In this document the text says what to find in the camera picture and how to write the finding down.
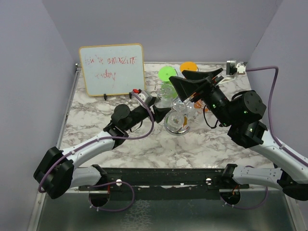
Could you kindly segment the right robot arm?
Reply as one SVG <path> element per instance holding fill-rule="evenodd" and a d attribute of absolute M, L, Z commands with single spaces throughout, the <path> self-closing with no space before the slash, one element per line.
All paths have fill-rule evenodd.
<path fill-rule="evenodd" d="M 282 190 L 300 201 L 308 199 L 308 159 L 292 152 L 277 139 L 272 128 L 261 122 L 269 105 L 254 90 L 242 91 L 228 99 L 219 88 L 221 71 L 183 71 L 184 78 L 169 78 L 181 101 L 202 100 L 217 118 L 228 127 L 228 136 L 237 145 L 255 151 L 276 165 L 276 168 L 249 168 L 228 164 L 221 176 L 226 188 L 254 184 Z"/>

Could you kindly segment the orange plastic wine glass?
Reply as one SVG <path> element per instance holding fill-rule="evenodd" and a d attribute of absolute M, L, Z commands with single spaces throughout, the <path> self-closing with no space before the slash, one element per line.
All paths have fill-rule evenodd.
<path fill-rule="evenodd" d="M 205 103 L 202 100 L 198 100 L 193 104 L 193 106 L 199 113 L 203 112 L 203 110 L 205 110 L 206 113 L 209 111 L 209 109 L 206 107 Z"/>

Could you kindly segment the green plastic wine glass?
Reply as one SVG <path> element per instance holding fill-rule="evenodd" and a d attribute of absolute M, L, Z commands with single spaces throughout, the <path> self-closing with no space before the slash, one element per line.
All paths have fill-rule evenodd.
<path fill-rule="evenodd" d="M 158 77 L 164 83 L 164 89 L 170 89 L 171 90 L 171 93 L 169 95 L 172 98 L 176 98 L 177 93 L 176 93 L 173 85 L 169 81 L 169 78 L 175 77 L 175 76 L 177 76 L 177 72 L 176 72 L 175 68 L 173 68 L 171 66 L 164 66 L 158 71 Z"/>

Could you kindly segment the yellow plastic wine glass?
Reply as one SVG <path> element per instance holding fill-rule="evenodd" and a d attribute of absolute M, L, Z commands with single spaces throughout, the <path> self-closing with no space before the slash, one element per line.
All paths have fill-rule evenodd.
<path fill-rule="evenodd" d="M 198 71 L 198 66 L 194 62 L 183 62 L 180 65 L 180 71 L 183 72 L 184 70 L 188 71 Z"/>

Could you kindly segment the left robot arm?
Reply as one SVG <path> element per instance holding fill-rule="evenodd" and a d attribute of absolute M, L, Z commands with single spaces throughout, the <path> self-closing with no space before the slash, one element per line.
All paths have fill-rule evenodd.
<path fill-rule="evenodd" d="M 106 177 L 102 171 L 98 167 L 82 170 L 80 166 L 129 140 L 127 131 L 144 119 L 150 118 L 152 123 L 159 123 L 170 110 L 169 107 L 156 106 L 140 105 L 133 110 L 125 104 L 116 106 L 110 123 L 98 135 L 71 148 L 60 150 L 54 146 L 47 150 L 33 175 L 39 183 L 38 191 L 56 199 L 72 187 L 91 185 L 96 190 L 103 189 Z"/>

